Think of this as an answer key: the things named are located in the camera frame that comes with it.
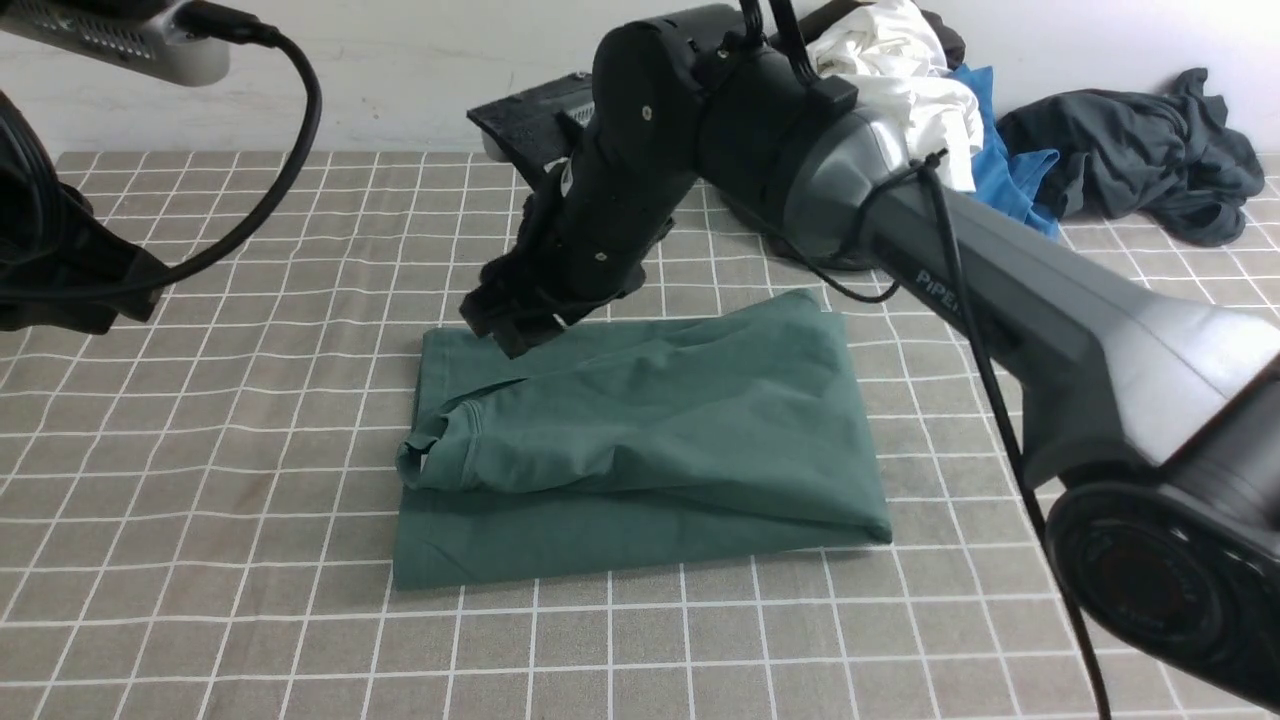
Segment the black cloth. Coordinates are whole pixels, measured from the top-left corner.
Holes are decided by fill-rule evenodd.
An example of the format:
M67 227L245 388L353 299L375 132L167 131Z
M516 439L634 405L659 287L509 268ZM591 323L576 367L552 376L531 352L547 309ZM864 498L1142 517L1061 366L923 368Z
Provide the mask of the black cloth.
M1014 155L1061 154L1036 196L1059 218L1142 210L1174 237L1225 245L1244 232L1242 205L1266 179L1249 138L1226 127L1226 102L1204 95L1207 78L1204 68L1187 70L1165 95L1053 95L1009 113L997 129Z
M809 13L800 19L800 35L804 37L805 45L818 40L822 33L827 32L831 26L836 24L836 20L844 18L849 13L852 13L863 5L874 5L874 3L860 3L858 0L831 0L826 5L818 8L817 10ZM965 44L960 33L951 29L942 22L942 15L937 13L931 13L929 10L920 10L924 15L925 22L933 28L933 32L942 41L942 51L947 56L947 68L956 69L964 63ZM778 46L778 36L774 35L769 37L769 45Z

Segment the folded green shirt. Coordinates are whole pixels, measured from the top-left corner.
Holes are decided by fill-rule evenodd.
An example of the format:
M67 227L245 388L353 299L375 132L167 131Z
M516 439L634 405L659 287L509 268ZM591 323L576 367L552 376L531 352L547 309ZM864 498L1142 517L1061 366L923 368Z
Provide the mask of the folded green shirt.
M838 314L588 323L515 360L422 337L401 589L891 541Z

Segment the gray robot arm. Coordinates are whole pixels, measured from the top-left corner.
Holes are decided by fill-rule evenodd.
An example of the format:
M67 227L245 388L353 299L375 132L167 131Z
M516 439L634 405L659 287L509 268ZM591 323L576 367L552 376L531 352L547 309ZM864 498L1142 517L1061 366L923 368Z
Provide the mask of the gray robot arm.
M1023 384L1024 492L1068 486L1041 538L1068 596L1135 647L1280 710L1280 331L1149 292L943 191L952 277L931 188L886 184L908 165L901 137L852 85L792 70L744 42L723 5L611 32L594 117L536 182L513 250L481 270L470 327L508 355L572 332L644 282L701 177L799 247L855 250L972 329Z

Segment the black cable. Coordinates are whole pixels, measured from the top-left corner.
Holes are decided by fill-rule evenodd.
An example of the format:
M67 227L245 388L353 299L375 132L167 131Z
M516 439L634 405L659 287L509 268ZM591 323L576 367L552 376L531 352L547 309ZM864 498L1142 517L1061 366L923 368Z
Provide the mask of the black cable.
M969 299L969 283L965 279L964 264L960 260L960 241L956 240L955 228L951 225L951 213L947 210L947 197L942 191L942 181L937 173L937 159L941 154L931 156L931 161L920 168L920 177L928 188L933 202L933 214L937 218L938 233L942 236L943 250L946 251L947 273L952 278L952 287L956 293L956 302L960 306L960 316L964 322L965 334L969 337L969 348L973 351L973 361L978 366L978 377L982 378L982 387L987 391L987 400L991 402L992 415L996 418L996 428L1000 430L1000 439L1005 446L1005 455L1009 466L1014 473L1014 483L1021 496L1023 506L1032 520L1032 529L1036 539L1044 546L1044 514L1041 511L1036 492L1027 484L1023 474L1023 452L1019 447L1018 436L1014 433L1014 421L1010 419L1009 407L1005 404L1005 393L996 380L996 368L987 351L987 341L979 332L978 319L974 316L973 302ZM1084 624L1084 614L1080 606L1071 598L1066 588L1059 585L1062 594L1062 603L1066 606L1066 615L1071 623L1071 632L1080 646L1080 655L1084 659L1084 670L1089 675L1089 684L1093 687L1093 702L1098 710L1101 720L1111 719L1111 702L1107 698L1106 680L1102 676L1102 666L1098 664L1097 651L1093 641L1089 639L1089 629Z
M760 10L760 0L740 0L742 8L742 22L746 27L746 42L744 49L763 47L767 44L764 36L764 12Z
M306 54L276 28L259 22L253 15L212 3L189 3L183 8L178 22L182 27L191 29L196 35L216 37L242 45L250 44L278 49L293 63L298 76L302 78L307 101L298 137L288 158L285 158L275 182L271 183L261 200L257 201L257 205L225 237L164 273L113 284L61 288L5 288L0 291L0 304L102 302L127 295L152 292L182 282L209 269L212 264L223 260L239 249L239 246L244 245L244 241L262 227L262 223L275 211L280 201L289 192L289 188L293 187L294 181L297 181L298 174L302 172L303 164L306 164L307 155L311 154L311 145L315 142L316 131L320 128L323 105L320 79L316 77L315 68L311 67Z
M991 411L996 418L996 428L1000 432L1001 443L1005 446L1005 455L1009 460L1009 466L1014 473L1014 483L1018 486L1023 506L1027 509L1027 515L1030 518L1032 529L1036 532L1036 539L1043 550L1046 536L1044 514L1041 511L1034 491L1032 491L1025 482L1025 475L1023 473L1023 451L1018 442L1018 434L1014 432L1014 421L1009 415L1005 393L1001 391L1000 383L996 379L996 368L991 360L991 354L987 350L986 338L983 338L979 329L978 319L973 310L973 301L969 299L969 283L965 279L964 263L960 259L960 241L956 238L955 228L951 223L951 211L947 209L947 197L943 192L942 181L938 178L938 161L945 154L946 151L934 152L923 163L911 163L904 170L890 176L884 182L877 184L859 206L854 220L855 232L851 233L850 237L845 238L845 242L841 243L842 250L837 251L837 255L842 251L847 251L849 247L860 240L861 219L874 200L883 195L884 190L901 184L906 178L920 178L920 184L925 186L931 204L933 205L938 234L942 237L947 274L952 279L951 284L955 288L956 302L960 306L960 320L964 324L965 336L969 338L969 348L973 351L973 360L978 366L978 377L982 379L982 387L987 392L988 402L991 402ZM887 300L888 296L892 296L893 291L897 290L897 283L893 283L888 292L882 293L881 296L867 297L860 295L840 284L831 278L831 275L823 273L812 260L801 255L790 241L786 238L782 238L782 241L810 272L847 297L864 302L881 302ZM1062 596L1062 605L1066 606L1066 616L1071 624L1071 632L1075 635L1075 642L1080 647L1080 656L1084 660L1084 670L1089 676L1089 685L1093 688L1093 703L1097 707L1098 719L1111 720L1111 701L1107 697L1106 679L1102 676L1102 666L1098 664L1098 653L1093 647L1093 641L1089 639L1089 629L1084 624L1084 614L1061 583L1059 583L1059 592Z
M818 82L818 73L809 60L804 35L800 32L800 20L796 19L796 10L791 6L791 0L769 0L769 8L773 10L773 22L778 26L782 53L791 63L791 73L803 85Z

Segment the grid tablecloth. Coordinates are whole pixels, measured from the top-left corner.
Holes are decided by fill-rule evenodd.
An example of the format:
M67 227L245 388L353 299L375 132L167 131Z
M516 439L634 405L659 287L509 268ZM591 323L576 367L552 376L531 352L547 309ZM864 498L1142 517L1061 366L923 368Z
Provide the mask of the grid tablecloth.
M227 232L280 160L76 154L59 170L172 263ZM1069 224L1065 242L1275 320L1280 156L1265 163L1253 224L1225 250L1140 218ZM315 154L256 240L152 324L0 336L0 717L1091 716L968 350L905 293L823 295L846 315L892 548L392 591L390 464L420 337L457 323L524 192L480 156ZM608 318L819 287L765 260L708 188L676 219L650 284ZM1263 717L1098 643L1121 716Z

